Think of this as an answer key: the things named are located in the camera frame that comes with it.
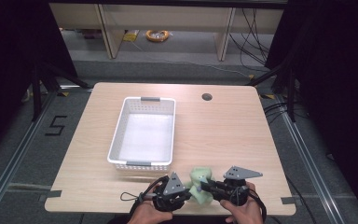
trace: white plastic basket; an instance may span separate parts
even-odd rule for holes
[[[107,159],[118,170],[170,169],[176,102],[172,98],[127,97]]]

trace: black strap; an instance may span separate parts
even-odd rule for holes
[[[153,184],[149,185],[149,187],[147,188],[147,190],[145,190],[145,192],[141,192],[139,194],[138,198],[136,198],[135,202],[132,205],[132,208],[130,210],[130,217],[132,217],[132,215],[135,212],[135,209],[138,207],[138,205],[144,201],[144,196],[147,194],[147,192],[149,192],[153,187],[155,187],[157,185],[157,183],[159,183],[161,181],[168,181],[169,179],[170,178],[167,175],[160,177]]]
[[[267,218],[267,208],[264,205],[264,203],[261,202],[261,199],[260,199],[260,197],[258,197],[258,194],[254,190],[252,190],[252,189],[250,189],[250,190],[252,191],[252,193],[249,193],[249,196],[251,198],[255,199],[255,201],[257,202],[258,206],[260,206],[260,208],[261,208],[261,217],[263,218],[263,222],[265,222],[266,218]]]

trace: table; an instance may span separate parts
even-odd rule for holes
[[[213,99],[205,101],[202,94]],[[150,182],[163,176],[129,175],[107,161],[120,109],[127,96],[170,97],[176,100],[176,119],[171,172],[189,182],[194,167],[206,166],[216,180],[223,180],[232,165],[263,173],[252,178],[268,214],[290,216],[294,204],[260,100],[254,87],[98,83],[95,85],[48,198],[50,212],[95,212],[126,214],[132,202],[122,202],[124,191],[139,194]],[[198,205],[186,201],[178,215],[226,215],[217,201]]]

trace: green object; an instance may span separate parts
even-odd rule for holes
[[[195,167],[190,173],[192,186],[190,188],[191,195],[199,204],[210,203],[213,196],[210,192],[201,190],[200,181],[206,182],[206,179],[212,179],[212,170],[209,167]]]

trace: hand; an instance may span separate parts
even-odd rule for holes
[[[247,182],[246,186],[255,191],[255,185]],[[226,218],[226,223],[236,221],[239,224],[261,224],[263,218],[261,217],[260,206],[258,206],[255,199],[248,197],[248,201],[243,206],[235,206],[227,200],[221,200],[220,204],[226,208],[232,215]]]
[[[172,219],[172,212],[160,212],[152,201],[144,201],[138,205],[128,224],[157,224]]]

